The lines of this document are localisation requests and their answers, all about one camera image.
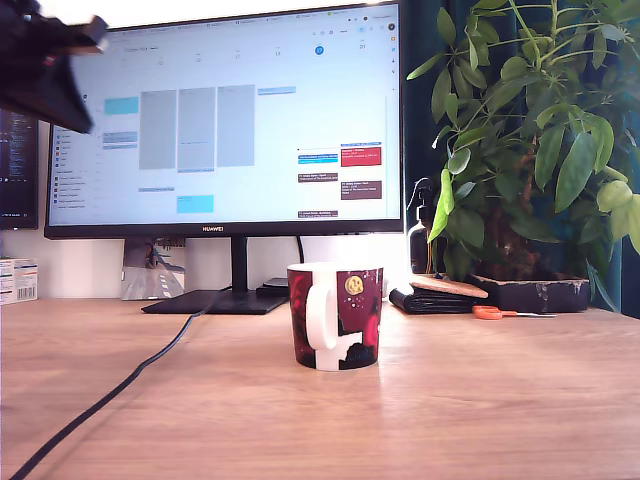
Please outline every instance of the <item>white wall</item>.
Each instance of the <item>white wall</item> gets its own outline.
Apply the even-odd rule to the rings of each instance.
[[[111,26],[170,22],[254,12],[291,10],[339,1],[312,0],[41,0],[43,13],[66,23],[102,16]],[[44,225],[49,127],[40,131],[40,225]],[[4,232],[3,254],[36,257],[42,297],[116,298],[120,295],[122,240],[47,240],[38,231]],[[307,261],[379,262],[387,278],[408,268],[402,234],[303,238]],[[187,243],[187,289],[223,288],[231,281],[229,239],[192,239]],[[271,277],[286,276],[286,267],[297,262],[292,238],[249,240],[249,286],[255,288]]]

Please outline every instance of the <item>monitor bezel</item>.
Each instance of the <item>monitor bezel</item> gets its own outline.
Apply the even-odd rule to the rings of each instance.
[[[122,32],[146,28],[158,28],[180,25],[194,25],[207,22],[244,20],[251,18],[263,18],[274,15],[304,14],[326,12],[336,10],[348,10],[352,8],[372,7],[381,5],[398,6],[398,69],[400,72],[399,89],[399,155],[400,155],[400,216],[397,219],[377,220],[321,220],[321,221],[273,221],[273,222],[220,222],[220,223],[166,223],[166,224],[109,224],[109,225],[50,225],[49,214],[51,209],[51,166],[53,145],[53,125],[49,131],[49,161],[47,175],[47,201],[44,236],[49,239],[73,239],[73,238],[127,238],[136,236],[151,237],[230,237],[243,235],[250,237],[272,237],[291,235],[341,235],[357,233],[389,233],[404,231],[404,136],[403,136],[403,37],[404,32],[403,12],[406,0],[387,0],[377,3],[354,3],[336,6],[324,6],[299,10],[274,11],[249,15],[234,15],[228,17],[216,17],[197,20],[185,20],[179,22],[166,22],[149,25],[135,25],[128,27],[111,28],[111,32]]]
[[[35,127],[34,134],[34,152],[35,159],[33,162],[33,183],[31,184],[30,195],[33,198],[33,211],[28,212],[26,217],[2,217],[0,215],[0,231],[8,230],[37,230],[40,228],[40,122],[29,117],[29,120],[33,122]]]

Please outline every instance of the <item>black wallet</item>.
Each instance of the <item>black wallet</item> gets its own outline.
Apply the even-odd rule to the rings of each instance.
[[[391,303],[412,315],[471,313],[477,300],[465,295],[436,292],[409,285],[402,289],[395,288],[389,294]]]

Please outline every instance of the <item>monitor base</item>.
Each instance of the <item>monitor base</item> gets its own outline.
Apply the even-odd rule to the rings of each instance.
[[[283,297],[258,297],[255,291],[194,290],[142,309],[145,313],[192,314],[204,310],[213,302],[210,314],[265,315],[286,303]]]

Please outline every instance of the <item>white mug handle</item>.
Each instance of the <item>white mug handle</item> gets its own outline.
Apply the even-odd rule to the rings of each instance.
[[[338,343],[335,272],[313,272],[313,283],[307,296],[307,339],[314,350],[333,350]]]

